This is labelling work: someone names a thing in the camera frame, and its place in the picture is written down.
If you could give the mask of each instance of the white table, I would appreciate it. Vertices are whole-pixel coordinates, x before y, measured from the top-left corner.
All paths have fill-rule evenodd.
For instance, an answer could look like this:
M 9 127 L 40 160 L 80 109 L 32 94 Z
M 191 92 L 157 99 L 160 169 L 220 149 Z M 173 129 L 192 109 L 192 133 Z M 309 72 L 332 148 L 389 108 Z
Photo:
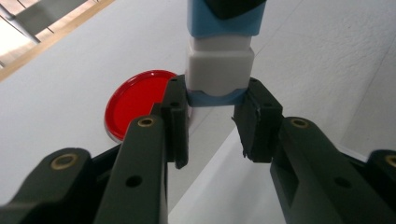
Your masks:
M 285 116 L 313 120 L 356 157 L 364 159 L 376 147 L 396 148 L 389 134 L 396 133 L 396 102 L 390 97 L 395 93 L 395 10 L 392 0 L 269 0 L 262 32 L 252 43 L 257 54 L 252 75 L 284 106 Z M 54 150 L 83 147 L 96 156 L 116 145 L 103 124 L 109 97 L 143 71 L 183 74 L 186 11 L 185 1 L 117 0 L 0 83 L 0 203 L 10 200 Z M 232 110 L 194 111 L 189 165 L 181 171 L 170 165 L 169 211 L 232 131 Z M 236 136 L 224 144 L 234 146 Z M 192 197 L 196 186 L 180 202 L 204 199 Z M 213 217 L 205 223 L 218 222 Z

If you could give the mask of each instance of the wooden floor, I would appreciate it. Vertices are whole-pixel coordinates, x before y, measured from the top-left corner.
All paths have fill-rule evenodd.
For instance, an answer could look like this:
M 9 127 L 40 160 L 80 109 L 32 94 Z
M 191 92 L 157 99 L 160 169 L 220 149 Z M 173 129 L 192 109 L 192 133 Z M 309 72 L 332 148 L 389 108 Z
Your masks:
M 12 14 L 21 12 L 25 7 L 29 7 L 35 2 L 37 2 L 37 0 L 0 0 L 0 4 Z M 76 17 L 96 4 L 96 0 L 88 0 L 74 11 L 53 23 L 48 29 L 42 31 L 36 37 L 40 41 L 47 40 L 53 34 L 60 32 L 66 24 L 73 21 Z M 23 54 L 36 46 L 30 39 L 8 24 L 3 17 L 0 18 L 0 34 L 0 68 L 12 64 Z

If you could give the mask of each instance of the red disc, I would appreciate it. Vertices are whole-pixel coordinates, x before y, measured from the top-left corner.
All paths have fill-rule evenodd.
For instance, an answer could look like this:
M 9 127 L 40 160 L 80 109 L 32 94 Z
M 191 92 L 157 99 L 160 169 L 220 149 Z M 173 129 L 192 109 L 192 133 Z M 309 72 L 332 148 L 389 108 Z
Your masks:
M 131 120 L 148 115 L 154 103 L 163 101 L 166 84 L 176 74 L 152 70 L 124 82 L 108 101 L 105 113 L 107 131 L 123 140 Z

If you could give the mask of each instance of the red lid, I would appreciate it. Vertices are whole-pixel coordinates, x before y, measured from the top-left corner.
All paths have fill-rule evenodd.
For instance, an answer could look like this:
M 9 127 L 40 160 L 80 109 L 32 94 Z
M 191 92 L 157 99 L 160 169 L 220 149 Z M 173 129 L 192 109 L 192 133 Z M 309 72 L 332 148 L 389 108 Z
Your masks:
M 176 74 L 152 70 L 124 82 L 107 103 L 105 124 L 107 131 L 123 140 L 131 120 L 148 115 L 154 103 L 163 101 L 166 84 Z

